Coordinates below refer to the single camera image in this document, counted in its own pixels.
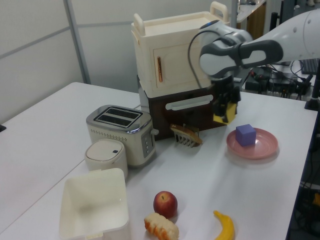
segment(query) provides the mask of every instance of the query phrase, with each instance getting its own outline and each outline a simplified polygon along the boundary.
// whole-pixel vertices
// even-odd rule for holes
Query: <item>yellow banana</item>
[[[218,211],[213,211],[213,214],[219,219],[222,225],[222,231],[215,240],[233,240],[235,237],[235,227],[231,217],[223,215]]]

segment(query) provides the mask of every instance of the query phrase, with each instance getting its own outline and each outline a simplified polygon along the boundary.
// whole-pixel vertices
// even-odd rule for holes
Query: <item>white small bin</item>
[[[124,172],[119,168],[69,178],[59,234],[63,240],[130,240]]]
[[[118,168],[123,171],[124,178],[127,178],[126,148],[120,141],[100,139],[85,151],[84,159],[89,171]]]

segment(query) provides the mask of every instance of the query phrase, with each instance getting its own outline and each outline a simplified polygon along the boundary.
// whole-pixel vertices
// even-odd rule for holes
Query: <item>cream toy oven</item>
[[[105,105],[86,118],[91,142],[113,139],[123,143],[128,166],[139,167],[155,153],[155,137],[149,113],[131,108]]]
[[[201,26],[215,20],[229,24],[227,7],[213,2],[210,12],[198,12],[143,21],[136,13],[131,24],[138,77],[148,98],[198,89],[188,61],[188,48]],[[211,82],[199,66],[199,37],[190,48],[190,60],[203,88]]]

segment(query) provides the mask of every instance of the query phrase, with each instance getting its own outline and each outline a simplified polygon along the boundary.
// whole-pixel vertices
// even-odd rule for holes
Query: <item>apple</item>
[[[169,191],[161,191],[154,197],[153,209],[166,219],[170,219],[177,215],[177,198]]]

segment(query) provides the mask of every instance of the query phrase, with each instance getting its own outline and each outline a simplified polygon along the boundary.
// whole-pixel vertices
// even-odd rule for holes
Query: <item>cabinet handle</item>
[[[157,58],[158,61],[158,73],[159,73],[159,82],[162,83],[162,69],[161,69],[161,59],[158,56]]]

